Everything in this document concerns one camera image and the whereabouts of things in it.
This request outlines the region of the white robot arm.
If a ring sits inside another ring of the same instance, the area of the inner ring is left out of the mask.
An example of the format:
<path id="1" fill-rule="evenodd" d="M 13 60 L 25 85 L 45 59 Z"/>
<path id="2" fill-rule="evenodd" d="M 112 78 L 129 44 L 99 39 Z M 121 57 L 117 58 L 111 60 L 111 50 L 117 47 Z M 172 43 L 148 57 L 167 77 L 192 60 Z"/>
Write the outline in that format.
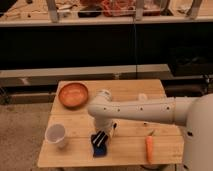
<path id="1" fill-rule="evenodd" d="M 213 94 L 113 101 L 101 90 L 88 104 L 96 129 L 109 132 L 113 119 L 175 124 L 185 128 L 182 171 L 213 171 Z"/>

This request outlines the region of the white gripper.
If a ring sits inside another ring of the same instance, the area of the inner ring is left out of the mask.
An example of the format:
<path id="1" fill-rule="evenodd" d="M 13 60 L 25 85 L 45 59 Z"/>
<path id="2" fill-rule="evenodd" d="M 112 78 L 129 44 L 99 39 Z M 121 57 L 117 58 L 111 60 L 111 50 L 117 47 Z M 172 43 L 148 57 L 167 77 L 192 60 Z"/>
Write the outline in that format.
<path id="1" fill-rule="evenodd" d="M 114 136 L 115 129 L 117 124 L 113 120 L 101 121 L 101 122 L 94 122 L 95 130 L 97 132 L 102 131 L 98 136 L 97 134 L 91 135 L 91 144 L 93 146 L 100 146 L 102 141 L 105 138 L 112 138 Z"/>

